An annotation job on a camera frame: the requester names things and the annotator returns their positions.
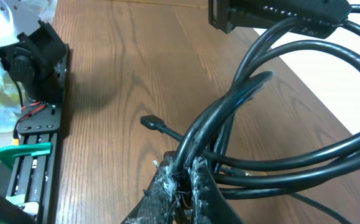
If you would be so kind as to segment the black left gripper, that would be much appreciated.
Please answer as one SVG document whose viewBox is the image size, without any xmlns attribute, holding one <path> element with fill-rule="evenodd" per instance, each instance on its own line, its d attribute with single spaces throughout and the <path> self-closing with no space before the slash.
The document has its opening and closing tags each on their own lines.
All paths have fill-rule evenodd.
<svg viewBox="0 0 360 224">
<path fill-rule="evenodd" d="M 208 22 L 230 33 L 235 27 L 269 29 L 295 17 L 293 33 L 319 39 L 329 37 L 351 12 L 347 0 L 209 0 Z"/>
</svg>

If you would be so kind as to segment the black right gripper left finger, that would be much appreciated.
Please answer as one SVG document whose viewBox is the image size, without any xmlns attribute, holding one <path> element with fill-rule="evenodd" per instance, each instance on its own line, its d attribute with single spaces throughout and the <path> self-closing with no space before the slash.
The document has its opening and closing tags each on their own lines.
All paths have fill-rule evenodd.
<svg viewBox="0 0 360 224">
<path fill-rule="evenodd" d="M 174 151 L 164 153 L 148 188 L 143 190 L 144 195 L 122 223 L 173 223 L 177 189 L 172 176 L 174 158 Z"/>
</svg>

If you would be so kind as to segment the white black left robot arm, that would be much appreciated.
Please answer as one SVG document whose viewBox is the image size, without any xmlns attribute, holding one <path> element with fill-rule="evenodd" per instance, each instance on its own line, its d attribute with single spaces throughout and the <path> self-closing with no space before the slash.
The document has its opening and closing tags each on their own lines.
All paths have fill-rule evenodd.
<svg viewBox="0 0 360 224">
<path fill-rule="evenodd" d="M 345 0 L 220 0 L 209 1 L 208 22 L 229 33 L 235 27 L 268 29 L 299 17 L 305 25 L 297 25 L 294 33 L 325 39 L 350 12 Z M 63 85 L 55 69 L 67 53 L 67 45 L 36 12 L 19 0 L 0 0 L 0 62 L 30 99 L 62 101 Z"/>
</svg>

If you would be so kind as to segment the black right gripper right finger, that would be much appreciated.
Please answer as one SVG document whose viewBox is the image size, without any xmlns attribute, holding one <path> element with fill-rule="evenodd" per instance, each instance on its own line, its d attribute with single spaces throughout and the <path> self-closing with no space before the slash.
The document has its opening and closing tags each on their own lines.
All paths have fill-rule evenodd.
<svg viewBox="0 0 360 224">
<path fill-rule="evenodd" d="M 192 187 L 192 223 L 244 223 L 221 194 L 203 157 L 194 158 L 188 173 Z"/>
</svg>

